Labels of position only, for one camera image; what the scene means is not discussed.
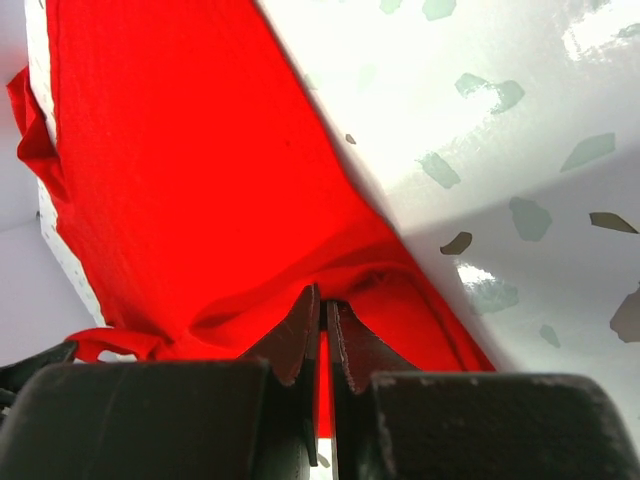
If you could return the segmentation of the red t shirt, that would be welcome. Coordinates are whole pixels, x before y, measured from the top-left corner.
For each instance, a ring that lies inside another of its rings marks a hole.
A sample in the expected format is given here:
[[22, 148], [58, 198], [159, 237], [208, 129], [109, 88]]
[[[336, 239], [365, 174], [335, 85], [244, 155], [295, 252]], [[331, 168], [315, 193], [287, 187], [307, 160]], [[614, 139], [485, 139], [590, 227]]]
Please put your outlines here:
[[316, 285], [421, 369], [491, 369], [349, 181], [255, 3], [45, 11], [55, 129], [31, 68], [8, 93], [106, 322], [72, 335], [81, 360], [235, 358]]

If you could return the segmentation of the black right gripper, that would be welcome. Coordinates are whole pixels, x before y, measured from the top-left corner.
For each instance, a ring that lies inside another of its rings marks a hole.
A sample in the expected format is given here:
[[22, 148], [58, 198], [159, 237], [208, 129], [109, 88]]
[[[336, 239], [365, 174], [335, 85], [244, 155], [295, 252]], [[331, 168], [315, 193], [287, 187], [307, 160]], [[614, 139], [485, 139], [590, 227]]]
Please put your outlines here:
[[305, 287], [236, 360], [1, 367], [5, 479], [306, 479], [318, 463], [321, 301]]

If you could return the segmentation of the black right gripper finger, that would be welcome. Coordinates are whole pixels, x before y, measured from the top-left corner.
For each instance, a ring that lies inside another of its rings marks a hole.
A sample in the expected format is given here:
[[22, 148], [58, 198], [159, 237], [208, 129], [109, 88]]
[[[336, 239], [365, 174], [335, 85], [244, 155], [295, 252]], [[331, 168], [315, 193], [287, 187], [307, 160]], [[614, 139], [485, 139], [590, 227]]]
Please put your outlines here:
[[429, 373], [342, 302], [325, 306], [338, 479], [635, 479], [639, 459], [593, 380]]

